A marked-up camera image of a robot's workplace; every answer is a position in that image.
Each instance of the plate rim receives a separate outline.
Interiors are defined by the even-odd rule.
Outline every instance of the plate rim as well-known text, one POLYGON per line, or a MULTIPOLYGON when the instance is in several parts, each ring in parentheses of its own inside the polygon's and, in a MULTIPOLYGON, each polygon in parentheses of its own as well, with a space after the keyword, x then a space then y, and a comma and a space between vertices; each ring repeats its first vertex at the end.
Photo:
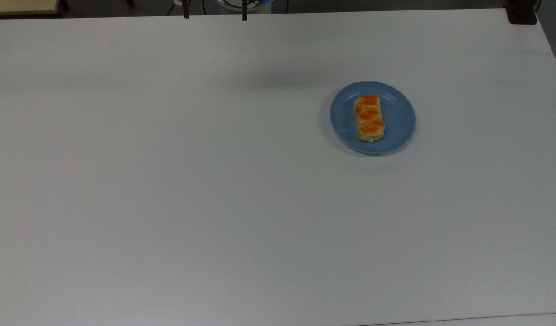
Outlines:
POLYGON ((330 103, 330 124, 332 125, 332 129, 334 129, 334 132, 336 133, 336 136, 338 136, 338 138, 346 146, 350 147, 351 149, 353 149, 355 151, 358 151, 359 153, 363 153, 363 154, 370 155, 370 156, 380 156, 380 155, 394 153, 394 152, 400 150, 402 147, 404 147, 406 145, 406 143, 409 142, 409 140, 413 136, 413 134, 415 132, 415 128, 416 128, 416 114, 415 114, 415 109, 414 109, 413 105, 411 104, 411 101, 409 101, 409 99, 400 90, 396 89, 395 87, 393 87, 391 85, 388 85, 387 83, 379 82, 379 81, 357 81, 357 82, 349 83, 348 85, 342 87, 342 89, 340 89, 340 91, 338 91, 338 93, 336 93, 336 95, 332 99, 332 103, 330 103), (395 90, 398 94, 402 95, 402 97, 405 99, 406 103, 408 104, 408 108, 410 109, 410 111, 412 111, 413 128, 409 132, 405 141, 402 144, 400 144, 399 146, 396 146, 394 149, 386 150, 386 151, 366 151, 366 150, 360 149, 360 148, 354 146, 352 143, 349 143, 345 138, 343 138, 342 135, 340 134, 340 132, 334 126, 334 120, 333 120, 334 102, 336 101, 336 99, 338 99, 338 97, 340 96, 340 93, 342 93, 345 89, 348 89, 348 88, 352 87, 353 85, 360 84, 360 83, 375 83, 375 84, 378 84, 378 85, 384 85, 386 87, 389 87, 389 88, 395 90))

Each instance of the black object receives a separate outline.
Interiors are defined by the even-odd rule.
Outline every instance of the black object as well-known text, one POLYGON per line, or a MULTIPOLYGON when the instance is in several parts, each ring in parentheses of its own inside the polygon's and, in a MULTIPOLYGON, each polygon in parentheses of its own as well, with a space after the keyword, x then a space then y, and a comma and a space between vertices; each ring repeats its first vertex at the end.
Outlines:
POLYGON ((537 0, 508 0, 505 10, 513 25, 535 25, 537 18, 533 7, 537 0))
POLYGON ((247 5, 249 4, 249 0, 242 0, 242 20, 247 20, 247 5))
POLYGON ((69 12, 69 11, 70 11, 70 6, 68 5, 68 2, 66 2, 66 0, 60 0, 60 2, 58 3, 58 5, 60 6, 60 8, 61 8, 64 12, 69 12))
POLYGON ((187 0, 181 0, 181 4, 183 5, 183 17, 189 18, 189 4, 187 4, 187 0))

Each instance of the black clamp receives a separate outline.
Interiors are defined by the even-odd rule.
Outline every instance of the black clamp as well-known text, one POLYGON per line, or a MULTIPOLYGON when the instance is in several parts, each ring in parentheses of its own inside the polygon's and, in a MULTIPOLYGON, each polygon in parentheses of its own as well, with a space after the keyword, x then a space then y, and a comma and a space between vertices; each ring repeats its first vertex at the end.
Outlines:
POLYGON ((508 0, 505 10, 513 25, 535 25, 537 18, 533 7, 538 0, 508 0))

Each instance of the wooden surface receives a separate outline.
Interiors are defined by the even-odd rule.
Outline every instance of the wooden surface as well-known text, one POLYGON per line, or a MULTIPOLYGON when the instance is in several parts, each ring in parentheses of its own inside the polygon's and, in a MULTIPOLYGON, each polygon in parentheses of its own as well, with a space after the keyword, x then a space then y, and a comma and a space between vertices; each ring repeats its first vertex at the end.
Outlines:
POLYGON ((0 16, 16 14, 51 14, 58 10, 58 0, 0 0, 0 16))
POLYGON ((556 312, 556 61, 503 9, 0 21, 0 325, 556 312), (365 157, 334 95, 388 83, 365 157))

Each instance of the blue plate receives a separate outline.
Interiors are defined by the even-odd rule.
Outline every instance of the blue plate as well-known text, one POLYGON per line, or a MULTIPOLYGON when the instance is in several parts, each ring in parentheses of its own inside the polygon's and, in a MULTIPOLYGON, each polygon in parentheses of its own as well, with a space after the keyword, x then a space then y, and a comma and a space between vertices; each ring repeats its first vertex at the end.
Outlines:
POLYGON ((361 81, 344 87, 330 105, 330 122, 348 147, 367 155, 383 155, 399 149, 415 130, 415 112, 396 88, 376 81, 361 81), (356 133, 354 101, 360 95, 378 95, 385 122, 385 136, 373 143, 363 142, 356 133))

